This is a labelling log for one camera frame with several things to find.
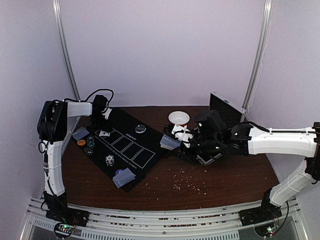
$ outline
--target white bowl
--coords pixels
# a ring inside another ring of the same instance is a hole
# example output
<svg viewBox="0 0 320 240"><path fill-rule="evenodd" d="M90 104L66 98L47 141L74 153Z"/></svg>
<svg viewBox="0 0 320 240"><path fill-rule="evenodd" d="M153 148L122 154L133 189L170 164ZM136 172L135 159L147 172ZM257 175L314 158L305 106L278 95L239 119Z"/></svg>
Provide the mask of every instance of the white bowl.
<svg viewBox="0 0 320 240"><path fill-rule="evenodd" d="M184 111L173 111L169 114L169 121L173 124L184 126L189 122L189 120L189 115Z"/></svg>

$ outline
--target orange poker chip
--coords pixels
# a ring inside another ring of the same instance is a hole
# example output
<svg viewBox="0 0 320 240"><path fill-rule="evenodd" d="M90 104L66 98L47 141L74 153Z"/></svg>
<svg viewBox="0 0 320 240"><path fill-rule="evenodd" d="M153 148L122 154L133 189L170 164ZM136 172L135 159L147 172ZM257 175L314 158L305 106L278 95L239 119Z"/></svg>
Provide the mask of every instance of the orange poker chip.
<svg viewBox="0 0 320 240"><path fill-rule="evenodd" d="M78 144L79 146L83 146L86 144L86 140L81 139L81 140L77 141L76 144Z"/></svg>

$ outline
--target robotic arm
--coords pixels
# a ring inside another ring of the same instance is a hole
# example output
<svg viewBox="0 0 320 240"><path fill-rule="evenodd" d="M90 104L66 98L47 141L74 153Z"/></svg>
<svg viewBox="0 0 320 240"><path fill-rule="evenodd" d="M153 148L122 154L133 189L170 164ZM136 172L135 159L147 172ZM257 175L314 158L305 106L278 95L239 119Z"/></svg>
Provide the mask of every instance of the robotic arm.
<svg viewBox="0 0 320 240"><path fill-rule="evenodd" d="M195 156L217 154L248 156L256 154L293 154L304 156L299 167L283 182L268 189L258 208L241 211L243 226L273 220L282 215L280 207L309 184L320 180L320 122L299 129L264 128L254 122L241 122L227 129L217 111L198 114L196 131L174 125L165 133L182 141L177 156L196 160Z"/></svg>
<svg viewBox="0 0 320 240"><path fill-rule="evenodd" d="M46 217L70 225L86 226L88 212L69 208L67 193L62 178L62 146L67 135L68 118L91 116L91 125L108 131L110 122L106 114L109 101L103 95L96 95L93 102L46 101L37 125L43 153L45 178L44 201L48 211Z"/></svg>

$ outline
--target vertical metal post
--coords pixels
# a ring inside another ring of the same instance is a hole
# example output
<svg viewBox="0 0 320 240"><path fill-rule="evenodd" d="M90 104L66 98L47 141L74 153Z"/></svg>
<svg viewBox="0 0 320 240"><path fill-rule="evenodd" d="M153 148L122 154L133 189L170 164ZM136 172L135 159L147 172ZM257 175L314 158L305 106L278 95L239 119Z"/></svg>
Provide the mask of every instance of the vertical metal post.
<svg viewBox="0 0 320 240"><path fill-rule="evenodd" d="M242 107L247 112L248 112L249 104L251 103L251 100L252 100L252 97L253 97L253 94L255 91L255 86L256 86L256 83L258 80L259 68L261 65L263 52L264 52L265 46L266 46L266 40L267 40L269 27L270 27L272 5L273 5L273 0L265 0L258 47L256 50L256 55L255 55L255 60L254 60L253 68L252 68L250 82L249 82L248 89L246 91L246 95L245 95L243 105L242 105Z"/></svg>
<svg viewBox="0 0 320 240"><path fill-rule="evenodd" d="M60 10L60 0L52 0L52 4L53 4L53 12L54 12L54 17L55 17L55 22L56 22L56 26L58 28L58 32L59 32L59 36L60 36L60 43L61 43L61 47L62 47L65 68L66 68L66 71L68 74L68 78L70 81L73 95L76 100L80 100L80 95L79 95L79 91L78 91L77 84L75 81L74 72L71 67L71 61L70 61L69 52L68 52L68 48L67 48L64 25L63 25L63 21L62 21L61 10Z"/></svg>

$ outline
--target stack of blue cards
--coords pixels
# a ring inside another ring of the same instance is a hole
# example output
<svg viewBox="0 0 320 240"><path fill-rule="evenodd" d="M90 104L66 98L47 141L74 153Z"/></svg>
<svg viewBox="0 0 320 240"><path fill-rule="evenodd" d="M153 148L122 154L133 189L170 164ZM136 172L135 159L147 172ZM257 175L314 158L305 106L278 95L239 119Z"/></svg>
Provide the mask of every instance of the stack of blue cards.
<svg viewBox="0 0 320 240"><path fill-rule="evenodd" d="M132 171L130 171L129 168L126 168L122 172L120 172L117 175L115 175L112 178L112 180L113 180L114 184L116 185L116 187L119 189L123 185L125 185L125 184L131 182L132 180L134 180L135 178L136 178L136 175L134 175L132 173Z"/></svg>

